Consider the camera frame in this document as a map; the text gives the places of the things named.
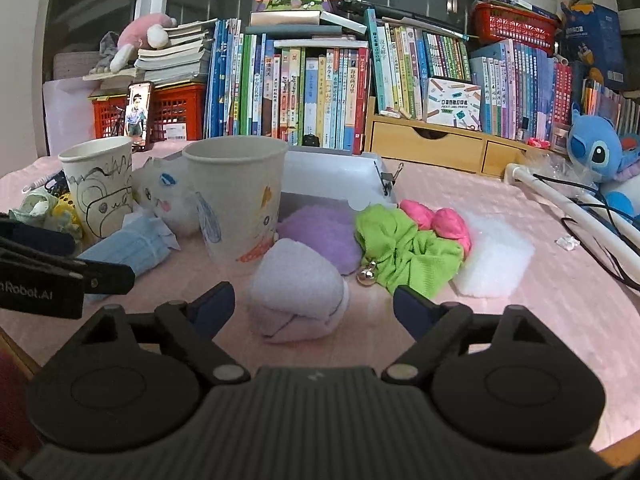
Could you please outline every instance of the drawer handle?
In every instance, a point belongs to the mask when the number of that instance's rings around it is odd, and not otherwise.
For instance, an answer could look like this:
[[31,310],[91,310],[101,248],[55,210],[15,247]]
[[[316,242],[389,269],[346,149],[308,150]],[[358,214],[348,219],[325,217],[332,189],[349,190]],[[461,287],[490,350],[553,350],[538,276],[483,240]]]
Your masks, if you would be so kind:
[[434,130],[429,130],[427,128],[414,127],[414,130],[415,130],[415,133],[420,135],[423,139],[428,139],[428,140],[444,139],[444,137],[449,135],[448,132],[436,132]]

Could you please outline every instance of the white paper cup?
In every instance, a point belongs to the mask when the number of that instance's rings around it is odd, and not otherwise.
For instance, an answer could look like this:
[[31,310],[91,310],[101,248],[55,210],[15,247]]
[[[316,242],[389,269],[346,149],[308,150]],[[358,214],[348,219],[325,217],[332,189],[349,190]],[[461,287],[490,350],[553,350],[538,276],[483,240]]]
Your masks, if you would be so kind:
[[85,234],[100,241],[133,211],[130,137],[89,140],[60,153],[71,199]]
[[273,245],[286,142],[213,137],[182,150],[209,257],[231,274],[252,272]]

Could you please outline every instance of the smartphone screen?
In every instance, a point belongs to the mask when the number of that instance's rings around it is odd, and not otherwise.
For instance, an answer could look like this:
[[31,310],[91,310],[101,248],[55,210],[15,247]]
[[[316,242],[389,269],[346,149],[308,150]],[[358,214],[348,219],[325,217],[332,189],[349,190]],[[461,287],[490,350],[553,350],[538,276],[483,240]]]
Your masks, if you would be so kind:
[[133,139],[134,146],[144,147],[149,140],[151,131],[149,107],[152,89],[151,83],[133,83],[129,86],[124,134]]

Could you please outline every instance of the stitch plush toy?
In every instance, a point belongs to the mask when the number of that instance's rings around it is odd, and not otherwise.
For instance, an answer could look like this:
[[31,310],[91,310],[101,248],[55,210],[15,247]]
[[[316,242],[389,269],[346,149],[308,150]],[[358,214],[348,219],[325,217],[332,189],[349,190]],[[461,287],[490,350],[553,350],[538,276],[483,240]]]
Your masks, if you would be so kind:
[[640,148],[623,150],[613,124],[606,119],[582,116],[577,110],[572,118],[567,139],[571,162],[576,169],[590,172],[608,205],[632,217],[640,216],[640,171],[633,172],[640,162]]
[[136,59],[139,48],[166,47],[169,44],[169,36],[165,29],[174,28],[177,23],[161,12],[133,20],[118,39],[118,53],[109,66],[111,72],[118,73],[129,61]]
[[175,235],[190,236],[200,230],[196,197],[187,174],[187,161],[149,157],[133,172],[133,193],[143,208],[161,218]]

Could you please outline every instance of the red basket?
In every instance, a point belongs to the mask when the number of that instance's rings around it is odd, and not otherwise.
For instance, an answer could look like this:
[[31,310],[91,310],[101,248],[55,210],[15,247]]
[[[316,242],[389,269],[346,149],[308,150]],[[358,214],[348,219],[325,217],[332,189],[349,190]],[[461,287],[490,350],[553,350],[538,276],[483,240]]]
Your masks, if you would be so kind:
[[482,44],[514,40],[554,54],[558,22],[535,12],[478,4],[474,25]]
[[[203,84],[154,91],[151,97],[152,140],[164,140],[163,125],[171,123],[186,123],[187,140],[200,140],[205,92],[206,86]],[[94,99],[96,139],[118,134],[114,132],[118,118],[122,114],[118,108],[124,108],[126,103],[125,96],[109,97],[104,100]]]

